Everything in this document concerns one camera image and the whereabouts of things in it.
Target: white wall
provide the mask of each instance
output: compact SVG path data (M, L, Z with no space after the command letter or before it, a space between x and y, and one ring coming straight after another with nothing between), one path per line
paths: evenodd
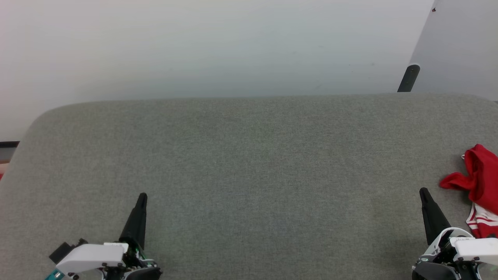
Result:
M113 99L394 92L432 0L3 0L0 141Z
M436 0L415 48L413 92L498 100L498 1Z

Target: teal connector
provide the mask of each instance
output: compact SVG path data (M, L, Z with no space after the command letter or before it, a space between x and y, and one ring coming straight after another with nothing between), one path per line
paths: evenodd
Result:
M64 274L56 269L52 271L52 273L47 278L45 278L45 280L62 280L63 278Z

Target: gray fabric surface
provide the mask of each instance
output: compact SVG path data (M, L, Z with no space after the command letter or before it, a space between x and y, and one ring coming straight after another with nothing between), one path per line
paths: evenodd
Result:
M409 279L426 249L418 190L467 229L438 182L498 105L383 94L97 102L50 111L0 182L0 275L44 279L48 255L115 241L149 195L145 251L162 279Z

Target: red cloth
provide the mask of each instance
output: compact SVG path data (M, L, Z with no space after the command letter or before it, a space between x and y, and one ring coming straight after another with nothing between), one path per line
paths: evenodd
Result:
M498 215L472 203L469 218L466 221L477 238L498 237Z
M465 167L469 176L456 172L444 178L439 185L445 189L468 190L470 200L485 210L498 214L498 157L477 144L465 152ZM498 222L476 215L474 206L467 223L476 237L484 238L492 234L498 236ZM482 228L483 232L480 234L476 226L488 228Z

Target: robotic arm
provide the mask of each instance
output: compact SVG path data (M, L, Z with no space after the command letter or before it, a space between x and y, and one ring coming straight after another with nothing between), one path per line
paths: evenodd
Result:
M89 270L100 273L102 280L158 280L162 270L143 252L146 207L147 195L141 193L118 242L98 245L80 239L72 246L64 242L49 256L56 269L45 280L61 280L65 275L78 280L77 273Z
M498 239L476 239L450 226L426 188L420 189L429 248L412 266L412 280L481 280L479 265L498 266Z

